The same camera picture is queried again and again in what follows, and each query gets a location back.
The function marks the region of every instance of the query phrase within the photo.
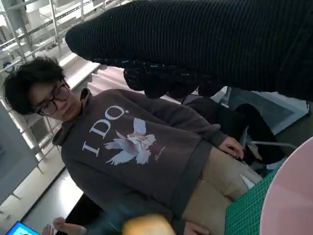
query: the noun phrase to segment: khaki pants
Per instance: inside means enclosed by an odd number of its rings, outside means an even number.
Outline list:
[[[224,235],[226,208],[248,190],[240,174],[255,184],[262,179],[247,165],[213,147],[183,218],[206,227],[210,235]]]

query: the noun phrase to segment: pink object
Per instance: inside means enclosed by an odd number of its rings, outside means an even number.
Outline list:
[[[313,137],[274,176],[263,204],[260,235],[313,235]]]

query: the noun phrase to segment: black-framed glasses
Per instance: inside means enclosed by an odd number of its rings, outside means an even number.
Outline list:
[[[52,94],[52,99],[44,101],[42,106],[36,112],[47,116],[52,115],[58,109],[55,101],[65,101],[68,96],[69,88],[66,83],[62,83],[62,85]]]

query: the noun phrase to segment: dove graphic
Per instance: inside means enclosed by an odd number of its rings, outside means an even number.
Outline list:
[[[134,119],[134,132],[127,137],[116,131],[119,139],[113,139],[104,146],[106,149],[122,149],[122,151],[106,163],[118,165],[136,157],[137,164],[147,164],[151,155],[148,148],[156,142],[156,138],[154,135],[146,135],[146,132],[146,122],[138,118]]]

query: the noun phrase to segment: blue screen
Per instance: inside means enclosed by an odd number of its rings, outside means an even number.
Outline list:
[[[16,222],[6,235],[39,235],[39,233],[26,227],[21,222]]]

